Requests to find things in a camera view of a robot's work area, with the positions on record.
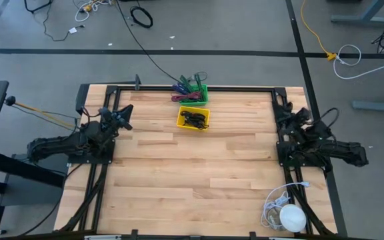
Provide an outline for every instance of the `gray floor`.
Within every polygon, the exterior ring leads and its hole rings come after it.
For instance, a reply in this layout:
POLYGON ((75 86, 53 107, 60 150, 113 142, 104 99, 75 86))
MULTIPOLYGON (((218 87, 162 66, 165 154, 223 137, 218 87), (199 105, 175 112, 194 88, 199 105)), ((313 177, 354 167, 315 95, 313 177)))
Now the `gray floor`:
MULTIPOLYGON (((29 0, 31 7, 46 0, 29 0)), ((370 44, 382 27, 335 25, 330 14, 358 14, 371 1, 337 3, 307 0, 305 18, 320 34, 324 45, 336 52, 350 43, 364 53, 374 53, 370 44)), ((301 0, 293 0, 295 14, 306 52, 322 52, 316 39, 300 21, 301 0)), ((260 50, 295 52, 284 1, 276 0, 160 0, 141 1, 151 12, 155 26, 133 32, 146 49, 260 50)), ((122 3, 127 12, 132 3, 122 3)), ((22 1, 10 0, 0 18, 0 48, 6 49, 139 49, 114 7, 101 6, 85 28, 54 43, 43 34, 40 24, 46 11, 32 16, 22 1)), ((56 38, 78 25, 71 1, 56 0, 47 21, 56 38)), ((298 58, 248 56, 153 56, 174 76, 197 71, 209 74, 212 85, 304 86, 298 58)), ((355 168, 334 162, 334 171, 347 231, 351 237, 384 239, 384 113, 357 111, 350 102, 384 101, 384 70, 356 81, 344 81, 333 73, 331 62, 307 59, 319 110, 338 107, 341 116, 333 132, 342 141, 360 141, 367 148, 370 165, 355 168)), ((359 66, 339 66, 343 75, 355 75, 384 65, 384 60, 364 59, 359 66)), ((0 80, 10 82, 8 94, 18 101, 74 115, 75 95, 82 83, 132 80, 138 73, 144 83, 171 83, 144 55, 4 55, 0 54, 0 80)), ((36 137, 64 135, 67 132, 16 109, 4 107, 0 116, 0 152, 24 153, 36 137)), ((50 210, 51 205, 10 207, 2 228, 10 235, 28 230, 50 210)), ((53 214, 34 233, 52 230, 53 214)))

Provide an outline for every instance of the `green plastic bin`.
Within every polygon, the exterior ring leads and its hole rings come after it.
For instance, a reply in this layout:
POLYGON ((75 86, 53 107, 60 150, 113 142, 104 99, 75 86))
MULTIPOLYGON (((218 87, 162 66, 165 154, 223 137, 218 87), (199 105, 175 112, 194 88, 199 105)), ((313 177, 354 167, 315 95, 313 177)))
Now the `green plastic bin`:
MULTIPOLYGON (((187 106, 187 107, 195 107, 195 106, 205 106, 205 104, 208 103, 208 90, 206 84, 201 84, 203 87, 203 98, 204 101, 198 101, 198 102, 183 102, 180 101, 180 105, 187 106)), ((194 91, 198 91, 198 85, 192 85, 192 89, 194 91)))

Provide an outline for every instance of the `white cable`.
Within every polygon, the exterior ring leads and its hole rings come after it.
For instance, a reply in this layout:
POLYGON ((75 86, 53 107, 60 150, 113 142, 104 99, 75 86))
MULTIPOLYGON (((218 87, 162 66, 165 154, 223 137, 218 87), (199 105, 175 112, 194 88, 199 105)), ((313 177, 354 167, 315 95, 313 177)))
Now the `white cable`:
POLYGON ((375 72, 375 71, 384 69, 384 66, 382 66, 382 67, 378 67, 378 68, 376 68, 376 69, 373 69, 373 70, 371 70, 371 71, 368 71, 368 72, 365 72, 365 73, 362 73, 362 74, 359 74, 359 75, 356 75, 356 76, 353 76, 353 77, 342 77, 342 76, 340 76, 340 75, 337 73, 337 71, 336 71, 336 61, 337 61, 337 60, 339 60, 341 64, 344 64, 344 65, 347 65, 347 66, 350 66, 350 67, 357 65, 357 64, 361 61, 361 50, 359 50, 359 48, 358 48, 357 46, 355 46, 355 45, 351 45, 351 44, 346 44, 346 45, 342 46, 342 47, 340 48, 339 53, 337 54, 336 58, 334 59, 334 62, 333 62, 333 69, 334 69, 334 73, 336 74, 336 76, 338 76, 339 78, 344 79, 344 80, 350 80, 350 79, 355 79, 355 78, 358 78, 358 77, 362 77, 362 76, 364 76, 364 75, 366 75, 366 74, 373 73, 373 72, 375 72), (345 62, 344 60, 342 60, 342 59, 339 57, 339 56, 340 56, 340 53, 341 53, 341 50, 342 50, 344 47, 353 47, 353 48, 355 48, 356 50, 358 50, 358 52, 359 52, 359 58, 358 58, 358 61, 357 61, 356 63, 347 63, 347 62, 345 62))
POLYGON ((88 3, 84 3, 84 4, 82 4, 82 5, 78 8, 77 13, 75 14, 75 21, 77 21, 77 22, 83 22, 83 21, 87 20, 87 19, 90 17, 90 13, 89 13, 88 11, 83 11, 84 6, 87 6, 87 5, 90 5, 90 4, 91 4, 91 8, 92 8, 93 11, 97 11, 97 10, 99 10, 99 5, 100 5, 100 4, 102 4, 102 5, 108 5, 108 3, 104 3, 104 2, 102 2, 102 1, 96 1, 96 2, 94 2, 94 1, 90 1, 90 2, 88 2, 88 3), (84 13, 87 14, 87 16, 86 16, 84 19, 78 19, 78 13, 80 13, 81 11, 83 11, 84 13))
POLYGON ((266 197, 266 201, 265 201, 265 204, 263 205, 263 212, 261 214, 261 217, 260 217, 260 224, 264 227, 272 227, 273 229, 277 230, 279 227, 282 227, 282 225, 276 225, 274 223, 271 223, 267 216, 266 216, 266 211, 269 211, 271 210, 272 208, 274 207, 278 207, 278 208, 282 208, 282 204, 288 202, 288 200, 290 200, 290 197, 288 196, 288 192, 287 191, 284 191, 283 194, 277 198, 275 201, 271 201, 271 202, 267 202, 267 200, 269 199, 269 197, 271 196, 271 194, 273 192, 275 192, 276 190, 282 188, 282 187, 286 187, 286 186, 290 186, 290 185, 303 185, 305 187, 308 187, 310 186, 309 182, 300 182, 300 183, 288 183, 288 184, 284 184, 280 187, 277 187, 275 188, 274 190, 272 190, 270 192, 270 194, 268 194, 268 196, 266 197), (263 223, 263 219, 266 220, 266 222, 268 223, 268 225, 265 225, 263 223))

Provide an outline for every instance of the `concrete floor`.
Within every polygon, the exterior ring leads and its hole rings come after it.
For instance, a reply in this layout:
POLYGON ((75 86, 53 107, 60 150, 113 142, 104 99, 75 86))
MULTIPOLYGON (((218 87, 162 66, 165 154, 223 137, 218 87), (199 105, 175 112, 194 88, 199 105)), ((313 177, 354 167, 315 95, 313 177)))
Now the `concrete floor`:
MULTIPOLYGON (((46 1, 29 0, 31 8, 46 1)), ((308 0, 305 17, 329 51, 336 52, 350 43, 364 53, 375 53, 370 41, 383 27, 337 25, 329 20, 331 14, 358 14, 370 2, 308 0)), ((301 3, 293 0, 298 19, 301 3)), ((121 4, 125 13, 132 5, 121 4)), ((151 29, 132 26, 146 49, 297 51, 284 1, 160 0, 141 1, 141 5, 155 22, 151 29)), ((59 38, 77 26, 75 12, 71 1, 56 0, 47 21, 48 32, 59 38)), ((0 49, 139 49, 115 7, 100 6, 84 22, 84 29, 57 43, 43 34, 45 13, 46 9, 33 16, 24 10, 22 1, 10 0, 0 17, 0 49)), ((305 52, 321 53, 316 38, 300 20, 297 22, 305 52)), ((211 85, 305 86, 298 57, 155 55, 153 59, 174 76, 206 71, 211 85)), ((308 58, 307 62, 320 112, 330 107, 341 110, 333 126, 337 138, 360 141, 367 148, 370 165, 364 168, 333 161, 348 235, 384 239, 384 112, 351 108, 352 100, 384 101, 384 70, 344 81, 334 75, 331 62, 316 58, 308 58)), ((339 72, 355 75, 381 65, 384 60, 363 59, 352 69, 339 66, 339 72)), ((171 83, 144 55, 0 54, 0 80, 10 82, 9 95, 22 103, 70 115, 75 114, 80 84, 130 81, 136 73, 144 83, 171 83)), ((4 107, 0 115, 0 153, 6 155, 24 153, 26 144, 36 137, 64 134, 66 130, 16 109, 4 107)), ((10 235, 20 234, 51 208, 9 207, 1 228, 10 235)), ((55 214, 34 233, 50 232, 54 220, 55 214)))

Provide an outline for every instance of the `yellow cable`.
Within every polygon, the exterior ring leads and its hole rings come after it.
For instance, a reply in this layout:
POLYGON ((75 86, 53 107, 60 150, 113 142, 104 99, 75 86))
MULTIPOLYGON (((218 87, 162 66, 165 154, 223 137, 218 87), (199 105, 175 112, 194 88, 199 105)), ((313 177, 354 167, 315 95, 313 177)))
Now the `yellow cable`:
POLYGON ((41 110, 39 110, 39 109, 36 109, 36 108, 34 108, 34 107, 30 107, 30 106, 24 105, 24 104, 22 104, 22 103, 14 103, 14 104, 16 104, 16 105, 19 106, 19 107, 22 107, 22 108, 26 108, 26 109, 28 109, 28 110, 31 110, 31 111, 36 111, 36 112, 38 112, 38 113, 40 113, 40 114, 42 114, 42 115, 44 115, 44 116, 46 116, 46 117, 48 117, 48 118, 50 118, 50 119, 56 121, 56 122, 58 122, 58 123, 60 123, 60 124, 62 124, 62 125, 64 125, 64 126, 66 126, 66 127, 75 127, 75 126, 72 125, 72 124, 66 123, 66 122, 64 122, 64 121, 62 121, 62 120, 58 120, 57 118, 55 118, 55 117, 53 117, 53 116, 51 116, 51 115, 49 115, 49 114, 46 114, 46 113, 44 113, 43 111, 41 111, 41 110))
POLYGON ((321 48, 322 48, 322 50, 325 52, 325 54, 327 54, 327 59, 328 59, 329 61, 330 61, 330 60, 333 60, 334 58, 336 58, 337 54, 335 54, 335 53, 330 53, 330 52, 328 52, 327 50, 325 50, 325 48, 324 48, 324 46, 323 46, 323 44, 322 44, 322 42, 321 42, 321 40, 320 40, 318 34, 317 34, 316 32, 314 32, 314 31, 307 25, 307 23, 306 23, 306 21, 305 21, 305 18, 303 17, 303 8, 304 8, 304 6, 305 6, 305 3, 306 3, 306 0, 303 0, 303 3, 302 3, 301 8, 300 8, 300 16, 301 16, 301 20, 302 20, 303 24, 305 24, 307 30, 309 30, 312 34, 314 34, 314 36, 317 37, 318 42, 319 42, 319 45, 321 46, 321 48))

